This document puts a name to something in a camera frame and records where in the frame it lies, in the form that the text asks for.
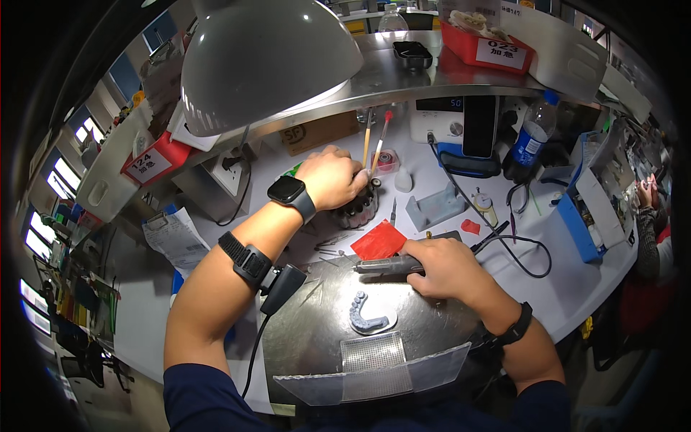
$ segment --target smartwatch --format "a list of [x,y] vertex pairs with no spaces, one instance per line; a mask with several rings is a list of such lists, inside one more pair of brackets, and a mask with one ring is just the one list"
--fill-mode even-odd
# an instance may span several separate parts
[[495,336],[488,334],[487,342],[491,345],[492,349],[501,348],[505,345],[513,344],[518,342],[523,338],[525,332],[530,326],[530,321],[533,317],[533,308],[530,307],[528,302],[521,303],[520,305],[520,317],[509,329],[504,332],[503,335]]
[[305,183],[291,176],[281,176],[267,190],[267,195],[272,201],[280,205],[294,207],[303,217],[303,225],[309,222],[316,214],[316,208],[312,199],[307,194]]

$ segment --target yellow clip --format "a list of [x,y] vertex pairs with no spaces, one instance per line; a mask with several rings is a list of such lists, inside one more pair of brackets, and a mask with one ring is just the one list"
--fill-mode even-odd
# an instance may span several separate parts
[[590,337],[590,332],[593,331],[593,317],[588,317],[583,324],[580,325],[580,335],[583,337],[583,340],[586,340]]

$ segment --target smartphone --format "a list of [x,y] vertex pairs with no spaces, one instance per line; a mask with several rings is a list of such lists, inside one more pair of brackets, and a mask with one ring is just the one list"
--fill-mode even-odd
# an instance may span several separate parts
[[499,96],[464,97],[463,155],[490,158],[497,136]]

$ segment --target knob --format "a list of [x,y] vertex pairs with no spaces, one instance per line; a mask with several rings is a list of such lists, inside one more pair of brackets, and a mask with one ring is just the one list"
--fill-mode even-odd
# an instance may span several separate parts
[[451,131],[451,135],[453,136],[463,135],[463,125],[459,122],[451,123],[451,125],[448,127],[448,130]]

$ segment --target dark blue shirt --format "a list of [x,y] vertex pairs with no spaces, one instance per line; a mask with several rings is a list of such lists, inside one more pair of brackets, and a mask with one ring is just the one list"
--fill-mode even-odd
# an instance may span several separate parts
[[[163,400],[171,431],[274,431],[262,423],[222,371],[201,364],[178,364],[164,375]],[[387,417],[363,427],[338,422],[302,426],[301,432],[389,431],[568,431],[569,397],[564,384],[544,381],[524,390],[509,422],[459,402],[420,407],[405,417]]]

